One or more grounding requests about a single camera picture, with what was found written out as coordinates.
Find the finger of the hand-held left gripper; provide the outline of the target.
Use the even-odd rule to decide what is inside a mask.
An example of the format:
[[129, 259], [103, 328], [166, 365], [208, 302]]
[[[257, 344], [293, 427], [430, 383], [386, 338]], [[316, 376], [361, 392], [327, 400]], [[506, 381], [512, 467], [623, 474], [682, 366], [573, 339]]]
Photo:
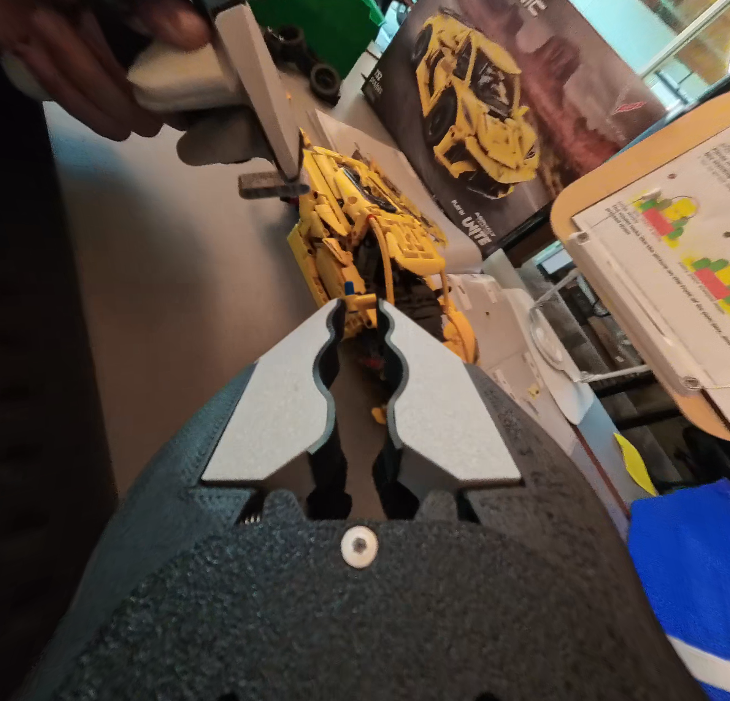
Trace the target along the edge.
[[263, 130], [275, 164], [287, 180], [299, 177], [299, 127], [279, 70], [247, 3], [218, 12], [216, 32]]

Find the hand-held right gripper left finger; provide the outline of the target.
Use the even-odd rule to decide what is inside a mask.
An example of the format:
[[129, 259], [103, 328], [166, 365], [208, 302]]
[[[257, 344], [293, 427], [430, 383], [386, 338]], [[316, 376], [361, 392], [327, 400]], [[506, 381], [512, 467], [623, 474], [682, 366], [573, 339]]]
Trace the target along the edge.
[[332, 300], [267, 351], [214, 447], [204, 483], [328, 483], [342, 461], [331, 387], [343, 303]]

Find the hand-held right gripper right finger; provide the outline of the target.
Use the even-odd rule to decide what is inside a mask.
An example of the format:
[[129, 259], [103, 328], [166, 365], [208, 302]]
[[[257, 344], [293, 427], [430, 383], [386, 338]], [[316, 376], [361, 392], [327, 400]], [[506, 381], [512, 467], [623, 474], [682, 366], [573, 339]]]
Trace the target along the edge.
[[518, 484], [521, 471], [466, 365], [385, 300], [378, 303], [391, 390], [378, 478], [387, 484]]

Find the yellow connector with blue pin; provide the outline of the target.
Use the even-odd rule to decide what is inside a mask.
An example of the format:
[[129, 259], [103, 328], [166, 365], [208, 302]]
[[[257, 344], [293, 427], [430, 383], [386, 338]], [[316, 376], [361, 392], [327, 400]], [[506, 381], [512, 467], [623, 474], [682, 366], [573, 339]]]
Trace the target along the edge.
[[354, 281], [344, 282], [344, 302], [348, 313], [364, 314], [375, 311], [378, 306], [378, 295], [375, 293], [356, 293]]

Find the yellow brick toy car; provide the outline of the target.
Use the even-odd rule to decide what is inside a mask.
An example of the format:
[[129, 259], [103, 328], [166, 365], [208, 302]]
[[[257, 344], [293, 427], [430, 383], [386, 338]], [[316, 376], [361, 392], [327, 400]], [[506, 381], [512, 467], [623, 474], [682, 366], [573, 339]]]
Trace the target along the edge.
[[[361, 158], [313, 144], [305, 132], [303, 174], [311, 191], [290, 200], [298, 220], [289, 247], [317, 307], [356, 293], [375, 293], [424, 328], [464, 363], [479, 365], [479, 348], [466, 316], [450, 295], [445, 259], [415, 208]], [[382, 373], [378, 315], [346, 313], [344, 338], [359, 343], [360, 363]]]

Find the grey desk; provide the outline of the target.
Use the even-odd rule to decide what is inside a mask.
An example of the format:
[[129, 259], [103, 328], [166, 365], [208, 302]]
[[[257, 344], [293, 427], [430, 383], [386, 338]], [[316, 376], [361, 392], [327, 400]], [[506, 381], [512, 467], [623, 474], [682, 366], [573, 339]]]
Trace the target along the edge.
[[179, 133], [118, 143], [44, 104], [117, 495], [244, 367], [314, 312], [292, 210], [248, 202], [252, 165], [188, 167]]

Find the person's left hand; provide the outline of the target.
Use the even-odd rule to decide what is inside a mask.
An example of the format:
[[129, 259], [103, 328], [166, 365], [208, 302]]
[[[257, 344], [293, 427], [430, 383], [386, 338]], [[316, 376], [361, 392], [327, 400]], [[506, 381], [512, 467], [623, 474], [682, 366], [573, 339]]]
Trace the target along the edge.
[[87, 0], [1, 0], [2, 53], [21, 61], [66, 112], [104, 138], [156, 136]]

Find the black toy tire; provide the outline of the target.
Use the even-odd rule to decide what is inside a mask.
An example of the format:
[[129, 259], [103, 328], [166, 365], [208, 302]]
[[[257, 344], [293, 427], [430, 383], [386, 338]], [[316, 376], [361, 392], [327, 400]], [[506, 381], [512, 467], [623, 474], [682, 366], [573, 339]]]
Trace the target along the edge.
[[342, 78], [332, 66], [316, 63], [309, 72], [309, 87], [319, 101], [335, 106], [341, 97]]
[[273, 60], [278, 64], [297, 67], [306, 65], [305, 33], [297, 25], [278, 28], [261, 27], [263, 39]]

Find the green plastic bin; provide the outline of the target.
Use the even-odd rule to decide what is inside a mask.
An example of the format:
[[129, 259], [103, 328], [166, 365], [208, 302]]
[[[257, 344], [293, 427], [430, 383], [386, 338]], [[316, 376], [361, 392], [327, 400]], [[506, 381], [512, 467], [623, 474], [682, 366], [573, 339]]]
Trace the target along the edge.
[[251, 0], [260, 24], [300, 27], [309, 48], [345, 79], [385, 21], [376, 0]]

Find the yellow paper scrap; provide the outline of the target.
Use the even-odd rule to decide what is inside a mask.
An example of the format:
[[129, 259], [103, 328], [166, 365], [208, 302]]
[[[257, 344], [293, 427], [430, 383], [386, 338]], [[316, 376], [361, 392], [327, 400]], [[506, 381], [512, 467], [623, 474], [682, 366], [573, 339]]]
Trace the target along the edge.
[[622, 434], [615, 432], [613, 437], [622, 454], [625, 470], [635, 485], [649, 496], [659, 496], [659, 491], [652, 481], [640, 452]]

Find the building instruction booklet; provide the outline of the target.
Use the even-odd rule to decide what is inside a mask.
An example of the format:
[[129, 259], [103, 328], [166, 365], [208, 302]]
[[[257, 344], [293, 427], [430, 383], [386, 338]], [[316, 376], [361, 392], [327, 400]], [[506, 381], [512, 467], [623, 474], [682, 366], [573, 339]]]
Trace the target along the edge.
[[406, 156], [371, 113], [340, 120], [332, 112], [315, 110], [309, 113], [309, 120], [315, 130], [313, 140], [344, 156], [377, 166], [409, 201], [445, 259], [446, 274], [480, 273], [482, 258], [478, 246], [442, 212]]

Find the dark perforated panel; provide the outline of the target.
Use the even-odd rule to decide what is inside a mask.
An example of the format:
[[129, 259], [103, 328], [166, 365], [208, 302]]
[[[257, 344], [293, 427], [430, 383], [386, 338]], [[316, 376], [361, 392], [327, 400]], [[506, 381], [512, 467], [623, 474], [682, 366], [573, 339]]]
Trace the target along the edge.
[[52, 637], [116, 505], [47, 122], [2, 73], [2, 699]]

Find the toy car set box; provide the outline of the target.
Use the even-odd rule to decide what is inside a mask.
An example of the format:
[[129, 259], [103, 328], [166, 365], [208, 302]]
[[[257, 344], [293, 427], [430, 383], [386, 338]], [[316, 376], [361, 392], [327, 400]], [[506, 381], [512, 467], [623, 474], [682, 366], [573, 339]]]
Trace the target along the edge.
[[667, 112], [569, 0], [418, 0], [362, 93], [484, 257]]

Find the blue plastic bin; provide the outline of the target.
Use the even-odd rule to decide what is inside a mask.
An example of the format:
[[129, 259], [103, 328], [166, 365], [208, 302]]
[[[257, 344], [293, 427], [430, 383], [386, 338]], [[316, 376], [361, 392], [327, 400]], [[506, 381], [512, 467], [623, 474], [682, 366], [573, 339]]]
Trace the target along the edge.
[[675, 653], [709, 699], [729, 699], [729, 481], [632, 505], [628, 550]]

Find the wooden board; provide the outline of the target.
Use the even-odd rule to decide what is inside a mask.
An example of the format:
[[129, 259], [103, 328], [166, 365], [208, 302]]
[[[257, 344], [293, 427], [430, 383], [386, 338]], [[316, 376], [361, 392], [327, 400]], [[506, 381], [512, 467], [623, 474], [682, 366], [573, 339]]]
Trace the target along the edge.
[[[728, 129], [728, 123], [729, 93], [726, 92], [692, 107], [689, 112], [674, 119], [661, 130], [580, 178], [567, 187], [552, 206], [551, 224], [556, 237], [568, 251], [567, 240], [578, 231], [573, 221], [578, 213]], [[595, 289], [590, 281], [589, 283], [607, 306], [603, 291]], [[616, 321], [625, 331], [621, 321]], [[728, 440], [729, 397], [728, 411], [722, 411], [704, 392], [692, 392], [689, 395], [676, 392], [668, 380], [659, 375], [654, 364], [638, 352], [690, 422], [711, 435]]]

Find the instruction sheet with coloured blocks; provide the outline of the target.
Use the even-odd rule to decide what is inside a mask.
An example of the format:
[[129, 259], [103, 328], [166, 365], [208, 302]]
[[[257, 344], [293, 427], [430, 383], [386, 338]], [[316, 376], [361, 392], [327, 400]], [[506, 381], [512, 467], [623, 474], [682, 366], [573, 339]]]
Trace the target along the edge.
[[574, 262], [673, 390], [728, 411], [729, 133], [578, 213]]

